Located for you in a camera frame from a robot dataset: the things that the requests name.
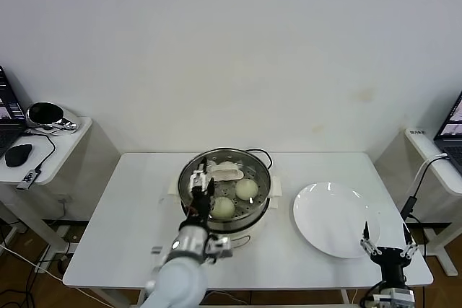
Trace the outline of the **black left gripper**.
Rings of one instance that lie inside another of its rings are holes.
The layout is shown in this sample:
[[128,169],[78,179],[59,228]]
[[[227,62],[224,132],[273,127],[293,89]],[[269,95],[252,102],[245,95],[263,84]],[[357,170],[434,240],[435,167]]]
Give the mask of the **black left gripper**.
[[189,190],[193,200],[189,206],[189,216],[199,221],[207,221],[211,210],[211,198],[215,194],[215,181],[207,182],[207,158],[203,157],[189,180]]

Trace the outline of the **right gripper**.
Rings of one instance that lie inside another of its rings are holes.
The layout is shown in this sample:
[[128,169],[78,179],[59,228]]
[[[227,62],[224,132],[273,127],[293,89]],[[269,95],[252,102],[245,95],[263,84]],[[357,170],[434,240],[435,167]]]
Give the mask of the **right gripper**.
[[418,244],[414,241],[407,226],[402,224],[402,227],[406,243],[404,249],[376,247],[370,239],[368,222],[365,222],[360,245],[368,255],[371,255],[371,261],[379,265],[384,283],[405,283],[404,268],[409,265],[409,258],[412,258],[418,250]]

